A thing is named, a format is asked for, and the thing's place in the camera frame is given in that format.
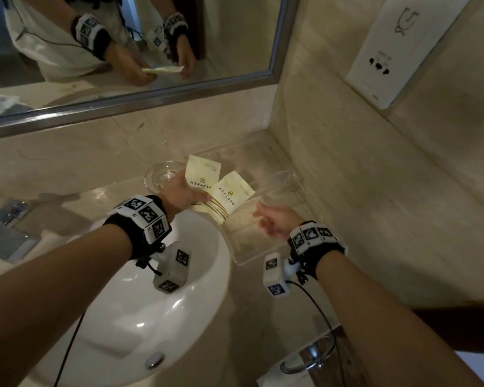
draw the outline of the person's left hand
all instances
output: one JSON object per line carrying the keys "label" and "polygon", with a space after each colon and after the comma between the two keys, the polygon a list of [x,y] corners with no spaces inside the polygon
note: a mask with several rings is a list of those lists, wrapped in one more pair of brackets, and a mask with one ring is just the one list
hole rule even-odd
{"label": "person's left hand", "polygon": [[185,178],[185,171],[178,172],[159,192],[163,206],[167,211],[167,220],[174,220],[176,214],[182,212],[194,201],[208,202],[212,196],[200,190],[194,190]]}
{"label": "person's left hand", "polygon": [[194,52],[190,47],[190,43],[188,42],[186,35],[179,36],[176,43],[176,49],[177,57],[179,59],[178,64],[179,66],[183,67],[181,76],[186,79],[194,72],[196,63]]}

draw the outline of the mirror frame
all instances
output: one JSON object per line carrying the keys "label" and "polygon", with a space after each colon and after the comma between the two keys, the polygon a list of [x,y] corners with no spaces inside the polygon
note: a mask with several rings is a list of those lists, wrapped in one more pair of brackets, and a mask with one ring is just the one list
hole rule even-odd
{"label": "mirror frame", "polygon": [[299,0],[281,2],[271,61],[267,71],[0,116],[0,138],[277,84],[283,69],[298,2]]}

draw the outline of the white sink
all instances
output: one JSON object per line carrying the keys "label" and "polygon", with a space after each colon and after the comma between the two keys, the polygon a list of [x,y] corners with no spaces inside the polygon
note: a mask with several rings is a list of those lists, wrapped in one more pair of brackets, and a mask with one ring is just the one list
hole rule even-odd
{"label": "white sink", "polygon": [[[215,226],[188,210],[177,215],[165,243],[175,240],[192,251],[187,285],[164,295],[152,285],[154,273],[128,262],[86,311],[60,387],[134,383],[174,364],[199,338],[226,294],[229,249]],[[32,379],[54,384],[76,326],[39,362]],[[145,362],[157,351],[165,359],[149,370]]]}

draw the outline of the wristband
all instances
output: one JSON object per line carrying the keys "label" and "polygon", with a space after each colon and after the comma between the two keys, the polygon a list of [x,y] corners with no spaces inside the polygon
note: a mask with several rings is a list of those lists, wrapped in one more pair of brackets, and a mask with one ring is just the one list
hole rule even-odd
{"label": "wristband", "polygon": [[348,253],[348,248],[339,243],[326,225],[315,221],[305,221],[294,228],[287,243],[292,261],[301,263],[304,273],[314,279],[317,279],[315,269],[323,256],[330,251]]}
{"label": "wristband", "polygon": [[139,266],[145,267],[144,260],[165,248],[162,240],[172,227],[159,197],[136,195],[122,202],[109,215],[104,225],[114,224],[122,228],[133,245],[130,259],[142,262]]}
{"label": "wristband", "polygon": [[171,45],[175,45],[181,35],[188,34],[188,24],[181,12],[174,12],[168,16],[163,23],[163,29]]}
{"label": "wristband", "polygon": [[72,22],[72,37],[79,42],[85,50],[96,56],[99,60],[105,61],[104,53],[112,39],[106,27],[98,19],[86,13],[77,16]]}

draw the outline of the chrome faucet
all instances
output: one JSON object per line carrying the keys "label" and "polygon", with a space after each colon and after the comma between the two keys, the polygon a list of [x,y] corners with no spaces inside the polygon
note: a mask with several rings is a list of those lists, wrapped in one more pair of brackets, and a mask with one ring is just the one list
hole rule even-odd
{"label": "chrome faucet", "polygon": [[0,259],[11,263],[22,260],[41,240],[13,228],[29,211],[29,205],[19,200],[9,200],[0,207]]}

